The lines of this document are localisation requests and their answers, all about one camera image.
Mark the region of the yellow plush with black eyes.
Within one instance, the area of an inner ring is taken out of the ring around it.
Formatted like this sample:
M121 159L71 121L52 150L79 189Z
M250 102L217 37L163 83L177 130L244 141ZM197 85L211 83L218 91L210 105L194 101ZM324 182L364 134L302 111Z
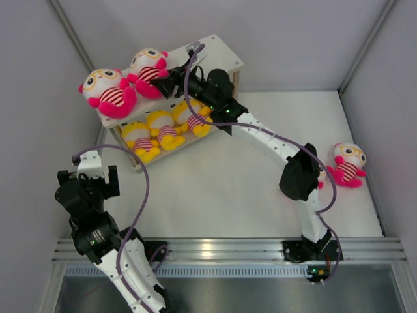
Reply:
M211 109L206 107L201 102L191 99L190 101L193 111L199 116L199 118L204 119L208 122L212 122L210 118ZM191 112L185 100L179 102L172 111L173 118L175 122L180 125L182 132L190 131L196 137L202 138L209 134L211 131L211 126L205 123L202 123L196 116Z

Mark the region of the yellow plush striped shirt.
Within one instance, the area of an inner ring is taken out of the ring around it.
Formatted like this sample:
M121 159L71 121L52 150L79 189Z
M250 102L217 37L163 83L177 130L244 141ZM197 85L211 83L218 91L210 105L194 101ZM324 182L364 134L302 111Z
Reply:
M177 127L171 113L157 110L146 116L146 125L164 151L172 151L186 143L182 130Z

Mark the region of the pink plush with yellow glasses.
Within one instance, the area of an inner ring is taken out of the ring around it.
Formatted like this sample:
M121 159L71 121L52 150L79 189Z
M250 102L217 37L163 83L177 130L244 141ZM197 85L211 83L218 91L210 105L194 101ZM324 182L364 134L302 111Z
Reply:
M327 176L328 175L327 175L326 170L321 165L319 165L319 176L318 176L319 190L324 187L324 182Z

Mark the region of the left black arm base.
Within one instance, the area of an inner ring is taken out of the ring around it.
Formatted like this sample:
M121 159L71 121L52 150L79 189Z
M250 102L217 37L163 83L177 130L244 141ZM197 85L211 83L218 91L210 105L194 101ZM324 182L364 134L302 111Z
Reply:
M161 262L168 251L167 241L145 241L145 255L150 264Z

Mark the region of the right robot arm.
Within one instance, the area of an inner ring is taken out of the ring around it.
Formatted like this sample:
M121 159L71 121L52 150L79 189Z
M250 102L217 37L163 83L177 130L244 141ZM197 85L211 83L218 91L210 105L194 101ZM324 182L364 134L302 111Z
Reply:
M211 70L207 78L198 77L196 72L176 67L151 83L165 98L200 101L211 110L210 118L218 129L244 140L275 162L282 170L280 190L298 202L302 238L296 249L313 259L326 254L331 232L317 214L320 170L315 147L282 138L259 122L234 98L234 85L226 71Z

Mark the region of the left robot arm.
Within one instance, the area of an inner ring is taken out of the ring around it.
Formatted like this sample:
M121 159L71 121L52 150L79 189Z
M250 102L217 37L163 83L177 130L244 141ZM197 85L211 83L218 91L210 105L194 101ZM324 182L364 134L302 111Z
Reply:
M168 292L152 268L164 261L167 242L145 241L136 230L119 230L104 210L104 201L120 194L116 166L109 167L107 179L69 171L59 171L57 178L55 199L70 214L76 251L109 278L132 312L172 312Z

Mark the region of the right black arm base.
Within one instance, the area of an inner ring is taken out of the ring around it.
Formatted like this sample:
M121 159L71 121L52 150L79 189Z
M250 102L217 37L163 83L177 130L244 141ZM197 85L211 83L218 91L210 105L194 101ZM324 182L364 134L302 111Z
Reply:
M286 240L282 242L282 247L284 260L292 263L343 260L343 253L335 239L318 243L307 239Z

